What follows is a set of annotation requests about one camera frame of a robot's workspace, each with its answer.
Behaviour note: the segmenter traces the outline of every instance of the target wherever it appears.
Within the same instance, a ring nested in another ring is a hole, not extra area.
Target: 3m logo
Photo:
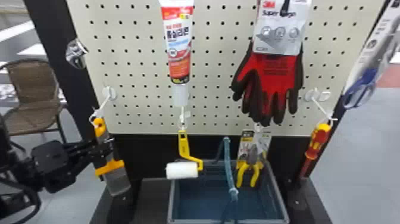
[[[262,4],[263,8],[275,8],[275,2],[274,1],[264,1]]]

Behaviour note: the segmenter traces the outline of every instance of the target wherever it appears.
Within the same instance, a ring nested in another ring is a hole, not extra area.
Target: blue hose
[[[233,213],[235,215],[235,223],[238,223],[238,201],[239,201],[239,191],[235,187],[235,183],[233,181],[233,175],[232,175],[232,166],[230,164],[230,139],[228,137],[224,137],[224,165],[225,165],[225,173],[226,173],[226,180],[228,182],[228,187],[229,187],[229,195],[230,195],[230,200],[228,204],[226,205],[224,211],[222,212],[221,216],[221,224],[224,224],[227,215],[228,215],[228,210],[230,205],[233,206]]]

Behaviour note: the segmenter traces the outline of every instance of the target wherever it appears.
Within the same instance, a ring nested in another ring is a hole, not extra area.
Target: pliers
[[[239,171],[237,172],[236,187],[240,188],[242,186],[243,174],[245,173],[245,171],[248,169],[252,169],[253,176],[250,180],[250,186],[253,188],[255,186],[255,183],[257,182],[258,177],[260,176],[260,170],[263,168],[262,162],[258,161],[258,150],[255,144],[250,148],[249,154],[246,158],[246,162],[239,161],[236,168],[239,169]]]

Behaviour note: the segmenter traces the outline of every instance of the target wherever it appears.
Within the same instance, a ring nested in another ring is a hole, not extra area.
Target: caulk tube
[[[188,104],[194,0],[159,0],[167,45],[173,104]]]

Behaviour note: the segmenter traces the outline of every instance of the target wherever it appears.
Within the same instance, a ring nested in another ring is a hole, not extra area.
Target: scissors
[[[345,92],[342,98],[342,104],[345,109],[348,110],[363,105],[374,94],[377,80],[388,67],[390,59],[399,45],[400,33],[396,31],[399,28],[400,17],[395,20],[389,34],[378,46],[379,49],[371,57],[371,60],[365,63],[367,66],[363,69],[362,76]]]

